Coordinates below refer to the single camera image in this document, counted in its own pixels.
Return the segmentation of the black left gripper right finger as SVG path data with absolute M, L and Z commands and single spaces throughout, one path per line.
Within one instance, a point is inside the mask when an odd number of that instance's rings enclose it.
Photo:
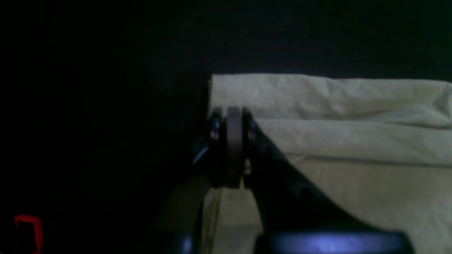
M 408 236 L 352 216 L 299 172 L 248 108 L 230 108 L 230 172 L 242 174 L 263 233 L 255 254 L 412 254 Z

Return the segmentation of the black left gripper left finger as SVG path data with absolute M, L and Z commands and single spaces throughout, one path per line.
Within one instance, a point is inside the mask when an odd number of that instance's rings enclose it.
M 214 108 L 205 129 L 183 149 L 171 190 L 155 220 L 157 254 L 201 254 L 205 197 L 235 187 L 235 108 Z

